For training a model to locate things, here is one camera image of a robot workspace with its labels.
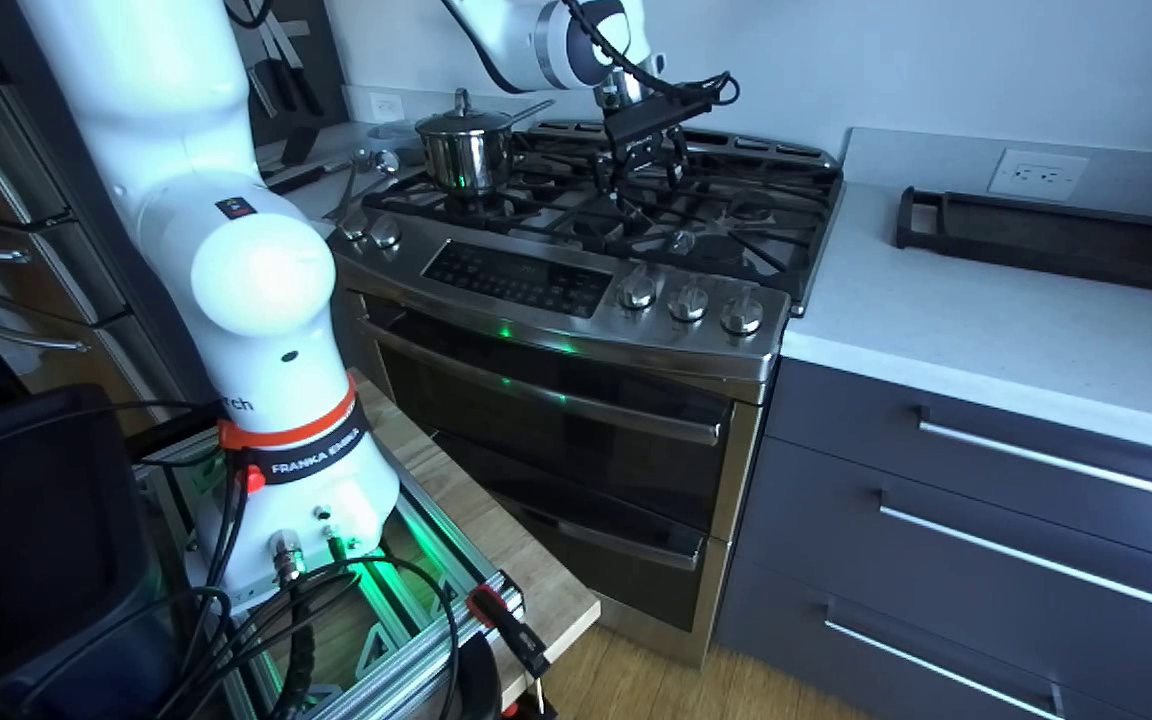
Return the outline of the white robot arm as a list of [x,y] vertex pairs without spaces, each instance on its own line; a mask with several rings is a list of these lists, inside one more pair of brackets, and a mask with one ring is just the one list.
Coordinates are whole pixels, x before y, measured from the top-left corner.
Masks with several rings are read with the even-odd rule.
[[195,577],[234,609],[332,537],[370,547],[399,478],[332,333],[334,262],[256,169],[246,71],[222,0],[21,0],[99,184],[176,303],[234,466]]

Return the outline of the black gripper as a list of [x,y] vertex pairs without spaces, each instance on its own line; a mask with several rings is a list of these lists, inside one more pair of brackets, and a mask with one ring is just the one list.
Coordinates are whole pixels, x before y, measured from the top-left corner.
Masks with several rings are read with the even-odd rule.
[[637,80],[633,71],[613,67],[606,80],[594,87],[594,103],[604,114],[604,196],[625,205],[625,188],[637,169],[637,146],[663,134],[663,172],[668,184],[679,188],[688,179],[688,142],[668,134],[692,118],[713,108],[737,103],[738,80],[730,71],[668,83],[668,80]]

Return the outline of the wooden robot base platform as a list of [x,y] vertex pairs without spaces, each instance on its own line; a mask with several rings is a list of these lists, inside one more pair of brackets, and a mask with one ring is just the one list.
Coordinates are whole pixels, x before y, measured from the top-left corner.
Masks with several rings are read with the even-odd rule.
[[576,580],[504,503],[494,503],[471,471],[463,471],[428,432],[421,432],[370,379],[361,405],[376,445],[406,471],[406,479],[438,509],[438,518],[494,569],[523,600],[523,626],[545,639],[548,671],[523,675],[523,663],[493,644],[498,662],[498,699],[519,703],[530,692],[576,720],[569,690],[578,644],[601,626],[594,592]]

